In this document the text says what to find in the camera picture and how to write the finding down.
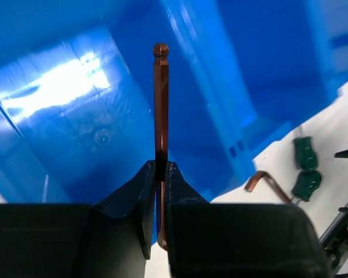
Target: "blue plastic bin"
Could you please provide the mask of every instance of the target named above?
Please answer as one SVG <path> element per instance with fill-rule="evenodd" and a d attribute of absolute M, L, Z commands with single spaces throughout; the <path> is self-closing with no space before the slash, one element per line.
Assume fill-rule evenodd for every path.
<path fill-rule="evenodd" d="M 240 186 L 348 80 L 340 1 L 1 0 L 0 193 L 94 203 L 153 159 L 157 42 L 170 159 L 208 200 Z"/>

